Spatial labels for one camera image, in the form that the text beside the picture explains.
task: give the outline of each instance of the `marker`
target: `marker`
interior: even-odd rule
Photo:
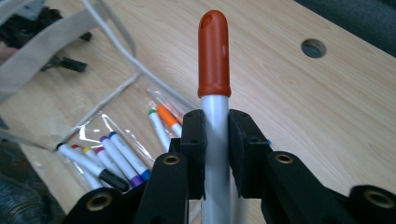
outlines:
[[[117,166],[117,164],[113,161],[113,159],[108,155],[108,153],[105,151],[104,147],[99,147],[95,150],[96,156],[99,158],[101,163],[111,172],[114,174],[118,175],[119,177],[124,178],[125,175],[122,173],[120,168]]]
[[[82,151],[82,149],[79,145],[73,145],[72,148],[79,153],[81,153],[81,151]],[[99,189],[99,188],[103,187],[102,183],[99,181],[99,178],[97,178],[96,176],[94,176],[93,174],[88,172],[87,169],[85,169],[84,167],[80,167],[80,169],[84,173],[85,180],[87,180],[91,189]]]
[[[149,168],[134,154],[134,151],[128,146],[128,144],[122,139],[122,137],[116,132],[111,132],[108,137],[110,141],[119,149],[125,159],[131,163],[134,169],[140,174],[143,181],[149,180],[151,171]]]
[[[157,105],[166,105],[166,108],[169,109],[171,114],[177,119],[177,121],[182,124],[183,123],[183,114],[181,111],[183,109],[180,108],[177,104],[172,104],[171,102],[167,101],[165,97],[163,97],[157,91],[152,91],[151,89],[147,88],[146,91],[148,94],[154,99],[154,102]]]
[[[228,27],[224,15],[207,12],[198,28],[198,97],[205,112],[207,138],[203,223],[231,223],[228,158],[228,98],[231,96]]]
[[[84,147],[81,152],[86,155],[88,158],[90,158],[92,161],[94,161],[98,166],[105,167],[102,162],[100,161],[99,157],[96,156],[95,150],[93,150],[91,147]]]
[[[125,180],[114,175],[107,169],[98,167],[93,161],[88,159],[88,157],[75,151],[67,144],[60,143],[56,148],[63,156],[69,158],[72,161],[75,161],[81,167],[84,167],[88,172],[95,176],[98,176],[99,179],[107,182],[107,184],[114,187],[115,189],[119,189],[122,192],[125,192],[129,189],[129,185],[127,182],[125,182]]]
[[[150,109],[148,112],[148,117],[151,120],[152,127],[155,130],[158,138],[160,139],[161,145],[163,145],[163,150],[168,152],[169,144],[171,140],[169,139],[168,135],[165,132],[165,128],[163,127],[163,123],[160,120],[160,117],[157,114],[155,109]]]
[[[157,106],[157,113],[160,115],[160,118],[165,121],[166,125],[168,125],[176,134],[177,137],[181,137],[181,126],[178,124],[175,117],[169,112],[169,110],[164,105]]]
[[[135,188],[144,182],[140,175],[138,175],[134,168],[132,168],[132,166],[128,163],[128,161],[123,158],[119,150],[116,148],[116,146],[114,146],[110,139],[108,139],[106,136],[103,136],[100,138],[100,141],[103,144],[106,152],[108,152],[108,155],[110,155],[110,157],[116,162],[122,173],[129,180],[129,183],[132,187]]]

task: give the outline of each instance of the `purple marker cap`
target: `purple marker cap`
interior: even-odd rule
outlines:
[[[104,147],[99,147],[99,148],[97,148],[97,149],[95,150],[95,154],[97,155],[99,152],[101,152],[101,151],[103,151],[103,150],[105,150]]]
[[[111,136],[113,136],[114,134],[117,134],[116,132],[111,132],[108,137],[111,138]]]
[[[99,141],[100,141],[100,142],[103,142],[103,141],[105,141],[107,138],[108,138],[107,136],[102,136],[102,137],[99,139]]]
[[[129,180],[129,183],[131,183],[132,187],[136,188],[137,186],[143,184],[144,181],[142,178],[140,178],[140,175],[136,175],[134,178]]]

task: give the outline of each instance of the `white strap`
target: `white strap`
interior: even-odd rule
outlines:
[[[106,18],[100,7],[96,6],[96,11]],[[20,90],[56,52],[96,26],[91,14],[83,9],[36,35],[0,66],[0,104]]]

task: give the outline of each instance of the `red marker cap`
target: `red marker cap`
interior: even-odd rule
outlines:
[[[224,15],[208,11],[198,28],[199,88],[198,97],[231,96],[228,57],[228,26]]]

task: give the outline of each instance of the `rubber cap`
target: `rubber cap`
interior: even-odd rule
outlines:
[[[150,114],[153,114],[153,113],[157,113],[157,110],[155,110],[155,109],[150,109],[149,111],[148,111],[148,114],[150,115]]]
[[[158,105],[157,106],[157,113],[160,115],[160,118],[165,121],[166,125],[172,127],[174,124],[177,123],[175,117],[171,114],[171,112],[164,106]]]
[[[199,88],[198,97],[231,96],[228,26],[224,15],[208,11],[198,28]]]
[[[56,150],[58,150],[59,147],[61,147],[62,145],[64,145],[64,143],[59,143],[58,145],[56,145]]]
[[[74,145],[72,146],[72,148],[78,148],[78,147],[80,147],[80,146],[77,145],[77,144],[74,144]]]
[[[82,153],[87,153],[88,151],[91,151],[92,150],[92,148],[91,147],[84,147],[83,149],[82,149]]]

